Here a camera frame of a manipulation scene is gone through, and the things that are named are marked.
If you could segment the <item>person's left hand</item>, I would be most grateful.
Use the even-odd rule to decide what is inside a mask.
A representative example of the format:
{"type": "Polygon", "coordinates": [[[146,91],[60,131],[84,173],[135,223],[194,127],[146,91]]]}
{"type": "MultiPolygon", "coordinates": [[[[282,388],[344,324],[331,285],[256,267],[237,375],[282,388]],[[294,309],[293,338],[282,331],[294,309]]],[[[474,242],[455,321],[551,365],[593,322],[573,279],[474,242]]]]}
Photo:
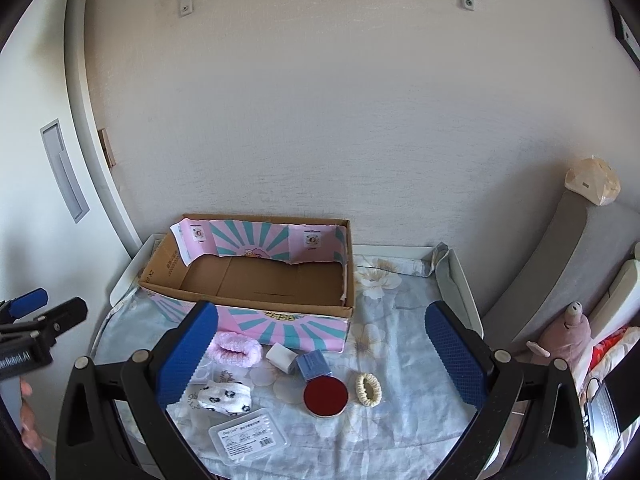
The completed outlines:
{"type": "Polygon", "coordinates": [[[27,402],[32,395],[32,386],[23,378],[20,379],[21,387],[21,435],[23,444],[32,452],[40,452],[42,450],[42,439],[37,430],[35,413],[27,402]]]}

